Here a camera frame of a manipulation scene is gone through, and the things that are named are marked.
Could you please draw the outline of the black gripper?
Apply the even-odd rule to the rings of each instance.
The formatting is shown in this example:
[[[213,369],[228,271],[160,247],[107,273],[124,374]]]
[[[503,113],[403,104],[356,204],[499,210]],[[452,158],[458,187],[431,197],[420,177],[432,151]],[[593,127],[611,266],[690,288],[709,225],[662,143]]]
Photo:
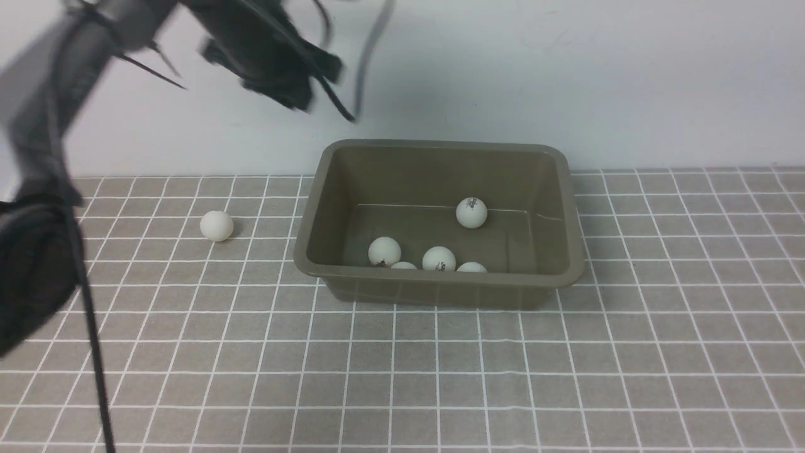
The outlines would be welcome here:
[[[291,111],[307,111],[313,79],[337,82],[342,61],[303,38],[280,1],[184,1],[209,33],[201,57]]]

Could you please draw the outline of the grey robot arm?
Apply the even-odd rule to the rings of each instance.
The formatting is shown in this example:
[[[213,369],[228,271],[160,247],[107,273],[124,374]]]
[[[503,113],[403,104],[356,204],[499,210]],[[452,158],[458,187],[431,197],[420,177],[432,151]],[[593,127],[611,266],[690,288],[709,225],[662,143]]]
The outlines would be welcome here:
[[[177,1],[69,1],[63,16],[2,71],[2,167],[16,177],[2,200],[2,355],[47,324],[80,284],[84,260],[64,135],[110,60],[157,49]],[[302,38],[280,1],[185,1],[209,33],[206,59],[245,88],[293,111],[311,81],[339,80],[342,61]]]

